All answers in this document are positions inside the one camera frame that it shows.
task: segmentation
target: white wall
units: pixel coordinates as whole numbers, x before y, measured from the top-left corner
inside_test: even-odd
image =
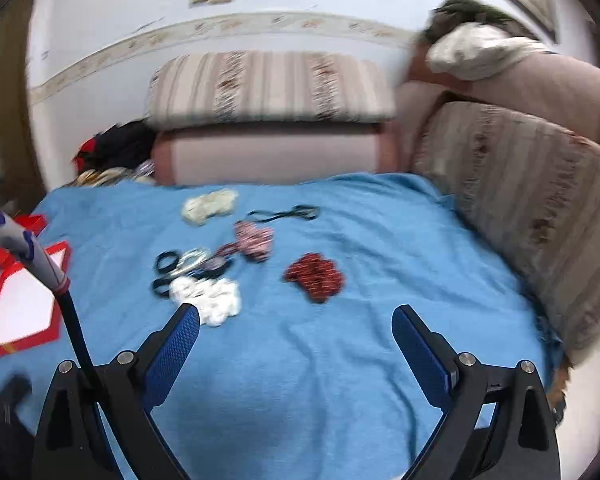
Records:
[[[88,55],[148,30],[218,14],[294,10],[376,20],[392,27],[421,30],[429,11],[443,0],[235,0],[221,6],[189,8],[187,0],[36,0],[30,24],[29,87],[50,78]],[[509,0],[483,0],[525,22],[549,39]],[[592,61],[593,48],[584,10],[575,0],[555,0],[562,43],[555,49]],[[31,107],[32,128],[41,170],[49,188],[72,177],[70,159],[80,143],[117,121],[142,115],[144,90],[162,63],[192,50],[232,48],[314,49],[349,52],[383,65],[394,80],[408,61],[403,48],[364,41],[306,36],[233,36],[169,47],[100,70],[66,86]]]

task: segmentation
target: fabric pile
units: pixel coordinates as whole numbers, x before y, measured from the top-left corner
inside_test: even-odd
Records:
[[[87,140],[74,157],[78,177],[69,186],[110,186],[121,180],[155,184],[151,150],[157,133],[143,121],[131,121]]]
[[[448,72],[464,81],[478,81],[502,72],[535,52],[551,52],[543,43],[510,37],[493,25],[463,23],[429,49],[432,72]]]
[[[551,52],[518,20],[478,0],[447,0],[433,11],[421,41],[432,44],[426,62],[433,73],[478,81],[526,56]]]

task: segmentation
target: blue gripper pad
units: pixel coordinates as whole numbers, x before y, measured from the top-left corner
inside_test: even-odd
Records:
[[[167,398],[193,343],[198,338],[199,331],[198,310],[194,306],[183,304],[165,328],[155,333],[162,336],[164,341],[157,351],[154,349],[155,357],[144,373],[142,405],[147,413],[150,413],[154,406],[160,406]]]
[[[455,352],[440,334],[427,328],[409,305],[395,309],[391,328],[429,404],[446,412],[458,380]]]

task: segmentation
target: sofa cushion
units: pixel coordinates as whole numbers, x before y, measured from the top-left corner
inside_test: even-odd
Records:
[[[415,171],[526,277],[581,362],[600,339],[600,146],[493,105],[445,104]]]
[[[296,184],[342,173],[398,170],[391,130],[371,124],[241,123],[162,133],[158,184]]]
[[[470,100],[540,117],[600,144],[600,69],[573,57],[531,54],[503,72],[478,81],[433,73],[427,65],[430,44],[414,47],[407,85],[440,85]],[[420,110],[430,115],[432,110]]]
[[[221,52],[168,61],[145,118],[158,130],[250,121],[378,123],[395,104],[371,61],[323,52]]]

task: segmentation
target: black elastic band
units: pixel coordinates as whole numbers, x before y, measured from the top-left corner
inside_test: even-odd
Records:
[[[286,217],[302,218],[304,220],[315,220],[316,218],[318,218],[318,216],[320,216],[320,208],[317,205],[299,204],[294,206],[291,209],[291,211],[281,211],[278,213],[275,213],[273,211],[261,210],[251,211],[245,217],[245,220],[249,222],[264,223]]]

